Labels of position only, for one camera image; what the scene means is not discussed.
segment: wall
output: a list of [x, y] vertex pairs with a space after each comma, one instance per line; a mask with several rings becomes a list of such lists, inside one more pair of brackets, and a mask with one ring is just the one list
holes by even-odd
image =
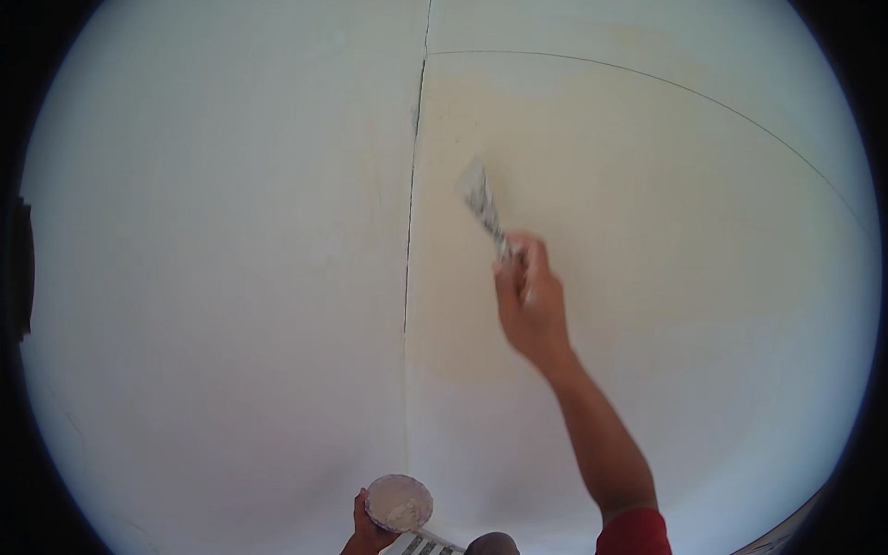
[[457, 544], [590, 548], [557, 406], [503, 341], [453, 191], [475, 153], [503, 222], [546, 237], [675, 552], [740, 549], [823, 484], [880, 245], [850, 111], [788, 6], [104, 4], [28, 150], [22, 351], [112, 549], [336, 552], [387, 472], [429, 486]]

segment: red sleeve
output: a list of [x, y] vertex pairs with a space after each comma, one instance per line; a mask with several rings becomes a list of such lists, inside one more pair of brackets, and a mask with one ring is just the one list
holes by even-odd
[[597, 555], [672, 555], [666, 521], [655, 509], [632, 509], [601, 531]]

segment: drywall seam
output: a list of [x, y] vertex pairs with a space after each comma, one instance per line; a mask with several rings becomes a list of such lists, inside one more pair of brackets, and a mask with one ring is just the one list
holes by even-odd
[[410, 473], [410, 421], [407, 406], [407, 299], [410, 289], [410, 228], [413, 225], [413, 185], [416, 182], [416, 142], [419, 140], [419, 124], [423, 111], [423, 87], [425, 85], [425, 61], [429, 57], [429, 27], [432, 25], [432, 0], [425, 14], [425, 40], [423, 41], [423, 65], [419, 69], [419, 94], [416, 97], [416, 121], [413, 127], [413, 154], [410, 163], [410, 201], [407, 215], [407, 260], [404, 267], [404, 367], [401, 374], [401, 409], [404, 414], [404, 472]]
[[802, 156], [802, 155], [801, 155], [801, 154], [800, 154], [795, 148], [791, 147], [791, 146], [789, 145], [789, 143], [787, 143], [785, 140], [781, 139], [780, 137], [778, 137], [777, 135], [775, 135], [775, 134], [773, 134], [771, 131], [769, 131], [764, 125], [762, 125], [761, 123], [756, 122], [755, 120], [753, 120], [753, 119], [750, 118], [749, 116], [747, 116], [747, 115], [745, 115], [745, 114], [743, 114], [743, 113], [741, 113], [741, 112], [738, 112], [737, 110], [733, 109], [732, 107], [728, 106], [727, 104], [724, 104], [724, 103], [722, 103], [722, 102], [719, 102], [718, 100], [715, 100], [715, 99], [713, 99], [712, 97], [706, 96], [706, 95], [703, 94], [702, 92], [695, 91], [694, 89], [691, 89], [690, 87], [686, 87], [686, 86], [684, 86], [683, 84], [675, 83], [674, 81], [670, 81], [669, 79], [664, 79], [664, 78], [662, 78], [662, 77], [658, 77], [657, 75], [651, 75], [651, 74], [649, 74], [649, 73], [645, 73], [644, 71], [639, 71], [639, 70], [637, 70], [637, 69], [632, 69], [631, 67], [619, 66], [619, 65], [617, 65], [617, 64], [612, 64], [612, 63], [609, 63], [609, 62], [606, 62], [606, 61], [601, 61], [601, 60], [598, 60], [598, 59], [580, 58], [580, 57], [578, 57], [578, 56], [567, 56], [566, 54], [551, 54], [551, 53], [548, 53], [548, 52], [524, 52], [524, 51], [514, 51], [514, 50], [453, 50], [453, 51], [445, 51], [445, 52], [432, 52], [432, 53], [428, 53], [428, 52], [427, 52], [427, 53], [426, 53], [426, 58], [427, 58], [428, 56], [444, 55], [444, 54], [473, 54], [473, 53], [526, 54], [526, 55], [531, 55], [531, 56], [551, 56], [551, 57], [553, 57], [553, 58], [575, 59], [575, 60], [578, 60], [578, 61], [586, 61], [586, 62], [590, 62], [590, 63], [593, 63], [593, 64], [600, 64], [600, 65], [602, 65], [602, 66], [615, 67], [615, 68], [617, 68], [617, 69], [625, 69], [626, 71], [631, 71], [632, 73], [636, 73], [636, 74], [639, 74], [639, 75], [644, 75], [644, 76], [646, 76], [646, 77], [652, 77], [653, 79], [656, 79], [657, 81], [663, 81], [664, 83], [669, 83], [669, 84], [671, 84], [671, 85], [675, 85], [675, 86], [677, 86], [679, 89], [684, 89], [685, 91], [692, 92], [693, 94], [696, 94], [697, 96], [703, 97], [703, 98], [705, 98], [706, 100], [711, 100], [712, 102], [715, 102], [715, 103], [718, 104], [719, 106], [721, 106], [721, 107], [723, 107], [723, 108], [726, 108], [726, 109], [728, 109], [728, 110], [734, 112], [735, 114], [737, 114], [738, 116], [740, 116], [740, 117], [742, 117], [743, 119], [747, 120], [748, 122], [753, 123], [754, 125], [756, 125], [756, 127], [758, 127], [759, 129], [761, 129], [762, 131], [766, 132], [768, 135], [771, 135], [771, 136], [774, 137], [775, 139], [779, 140], [779, 141], [780, 141], [780, 142], [781, 142], [786, 148], [788, 148], [789, 150], [791, 150], [791, 151], [793, 152], [793, 154], [795, 154], [796, 156], [798, 156], [799, 158], [801, 158], [803, 162], [805, 162], [806, 164], [808, 164], [808, 166], [810, 166], [812, 170], [816, 171], [816, 172], [817, 172], [817, 175], [821, 176], [821, 178], [823, 178], [823, 180], [826, 181], [827, 185], [829, 185], [829, 188], [832, 189], [833, 193], [836, 194], [836, 196], [839, 198], [839, 200], [842, 201], [842, 204], [844, 204], [844, 206], [848, 209], [848, 211], [851, 212], [851, 215], [854, 217], [854, 220], [857, 222], [857, 225], [860, 227], [860, 230], [863, 232], [864, 235], [866, 235], [866, 237], [867, 237], [867, 241], [869, 242], [869, 246], [870, 246], [870, 248], [873, 249], [873, 250], [878, 251], [878, 248], [877, 248], [877, 245], [876, 245], [876, 241], [875, 241], [875, 240], [873, 239], [873, 237], [870, 235], [869, 230], [863, 225], [863, 222], [862, 222], [862, 221], [860, 220], [860, 218], [857, 216], [857, 213], [854, 212], [854, 210], [852, 209], [852, 207], [851, 207], [851, 205], [848, 203], [848, 201], [846, 201], [846, 199], [842, 196], [842, 194], [838, 192], [838, 189], [836, 189], [836, 186], [834, 186], [834, 185], [832, 184], [832, 182], [831, 182], [831, 181], [830, 181], [825, 175], [823, 175], [823, 172], [821, 172], [820, 170], [818, 170], [818, 169], [814, 166], [814, 164], [810, 163], [810, 162], [809, 162], [804, 156]]

